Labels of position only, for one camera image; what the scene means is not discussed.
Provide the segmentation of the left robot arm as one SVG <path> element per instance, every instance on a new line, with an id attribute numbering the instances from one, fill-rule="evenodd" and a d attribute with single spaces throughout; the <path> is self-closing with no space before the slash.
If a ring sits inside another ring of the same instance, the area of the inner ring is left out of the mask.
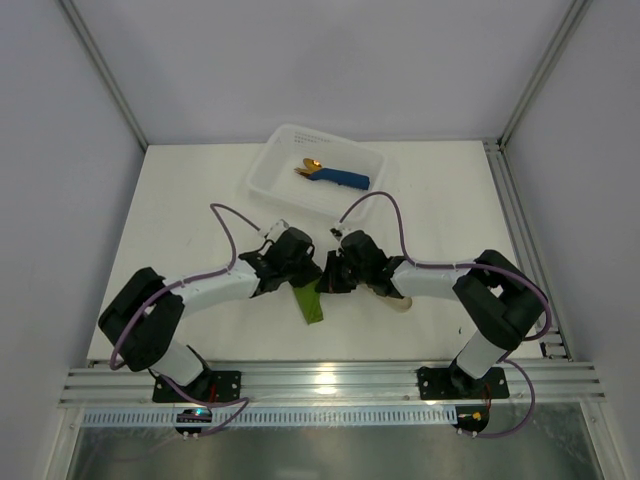
<path id="1" fill-rule="evenodd" d="M 155 375 L 156 402 L 229 404 L 239 396 L 240 377 L 234 375 L 230 386 L 224 386 L 222 373 L 175 340 L 180 321 L 221 303 L 274 292 L 284 283 L 293 287 L 313 283 L 322 274 L 313 253 L 313 241 L 306 233 L 283 226 L 268 234 L 260 249 L 239 255 L 220 273 L 171 281 L 145 267 L 105 308 L 98 326 L 125 367 Z"/>

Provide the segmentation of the green paper napkin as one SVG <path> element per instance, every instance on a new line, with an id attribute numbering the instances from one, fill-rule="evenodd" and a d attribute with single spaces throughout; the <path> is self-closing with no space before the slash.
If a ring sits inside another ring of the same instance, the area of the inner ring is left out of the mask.
<path id="1" fill-rule="evenodd" d="M 317 284 L 318 281 L 314 280 L 305 286 L 293 288 L 294 297 L 307 325 L 313 325 L 324 320 L 320 293 L 316 291 Z"/>

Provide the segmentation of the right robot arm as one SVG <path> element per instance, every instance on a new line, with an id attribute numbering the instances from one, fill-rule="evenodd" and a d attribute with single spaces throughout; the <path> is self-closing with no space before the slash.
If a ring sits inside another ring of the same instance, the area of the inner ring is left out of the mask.
<path id="1" fill-rule="evenodd" d="M 499 362 L 525 341 L 543 314 L 547 298 L 502 254 L 486 250 L 461 264 L 419 264 L 388 256 L 361 230 L 342 235 L 328 253 L 316 286 L 344 294 L 369 287 L 383 298 L 432 297 L 459 302 L 475 333 L 446 367 L 416 372 L 423 400 L 506 399 L 509 389 Z"/>

